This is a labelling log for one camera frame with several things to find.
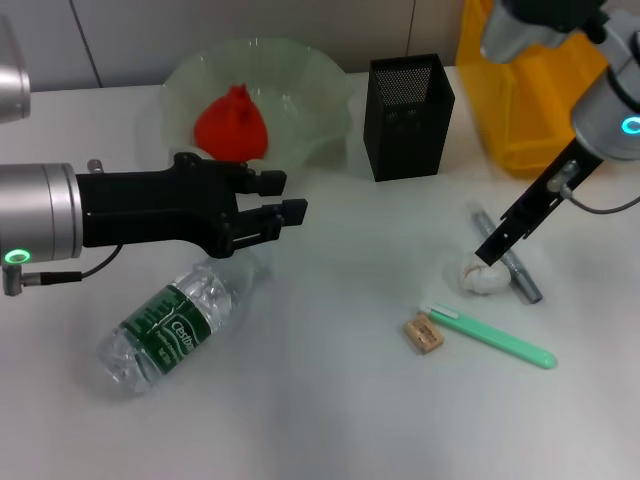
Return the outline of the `green toothbrush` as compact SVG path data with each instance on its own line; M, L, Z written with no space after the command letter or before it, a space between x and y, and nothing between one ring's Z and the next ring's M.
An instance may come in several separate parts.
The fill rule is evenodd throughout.
M556 357L548 350L442 305L423 302L419 310L421 313L425 313L431 321L439 325L457 331L538 368L550 370L554 369L558 364Z

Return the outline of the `white paper ball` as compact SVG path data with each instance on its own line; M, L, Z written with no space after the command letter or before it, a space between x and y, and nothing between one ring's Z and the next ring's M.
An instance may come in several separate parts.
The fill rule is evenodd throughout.
M487 265L475 254L470 254L460 263L459 283L464 291L493 295L505 290L510 282L510 270L501 262Z

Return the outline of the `grey pen in clear sleeve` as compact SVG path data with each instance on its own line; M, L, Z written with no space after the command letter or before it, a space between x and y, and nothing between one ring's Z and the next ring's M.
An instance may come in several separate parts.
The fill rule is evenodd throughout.
M483 240L489 238L496 230L494 222L482 207L473 208L470 217L477 233ZM501 257L501 262L511 274L511 285L522 294L529 304L537 304L543 299L541 291L515 253L508 250Z

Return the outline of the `small wooden cork block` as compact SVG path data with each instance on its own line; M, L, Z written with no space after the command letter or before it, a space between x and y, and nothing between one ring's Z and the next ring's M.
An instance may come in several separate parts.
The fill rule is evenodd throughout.
M426 355L444 344L444 337L424 313L416 315L404 326L404 332L412 346Z

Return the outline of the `clear green-label water bottle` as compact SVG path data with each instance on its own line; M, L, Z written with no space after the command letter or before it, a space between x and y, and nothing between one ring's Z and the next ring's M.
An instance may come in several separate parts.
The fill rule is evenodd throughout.
M140 396L243 319L266 275L265 262L251 251L203 260L119 323L99 344L98 357L123 390Z

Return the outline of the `green glass fruit plate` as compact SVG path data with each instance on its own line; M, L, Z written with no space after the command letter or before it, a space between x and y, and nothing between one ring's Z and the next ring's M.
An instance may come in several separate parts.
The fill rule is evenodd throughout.
M324 53L286 38L218 42L185 60L160 91L162 138L172 151L198 152L198 117L233 86L245 85L268 133L250 164L292 171L345 138L352 125L347 74Z

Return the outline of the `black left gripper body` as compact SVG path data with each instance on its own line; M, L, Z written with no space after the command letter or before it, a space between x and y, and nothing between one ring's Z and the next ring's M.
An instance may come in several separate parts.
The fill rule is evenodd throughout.
M87 248L180 240L213 258L234 252L229 170L179 153L166 170L78 174Z

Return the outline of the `yellow plastic bin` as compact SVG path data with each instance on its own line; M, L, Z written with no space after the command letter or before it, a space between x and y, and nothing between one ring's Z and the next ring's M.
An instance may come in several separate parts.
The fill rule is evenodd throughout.
M534 45L506 64L484 58L482 33L494 0L465 0L456 66L488 153L521 177L541 173L574 139L573 107L608 65L580 30L557 48ZM640 17L640 0L634 0Z

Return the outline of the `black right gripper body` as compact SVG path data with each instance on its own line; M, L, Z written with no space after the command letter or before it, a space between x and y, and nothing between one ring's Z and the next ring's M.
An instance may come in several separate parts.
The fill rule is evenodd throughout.
M571 141L501 217L502 236L529 236L563 201L563 187L575 189L602 160Z

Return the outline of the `black mesh pen holder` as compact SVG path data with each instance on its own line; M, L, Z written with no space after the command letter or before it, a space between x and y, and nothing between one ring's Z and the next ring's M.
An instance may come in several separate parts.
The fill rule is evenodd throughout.
M438 55L372 61L363 141L374 179L437 174L454 103Z

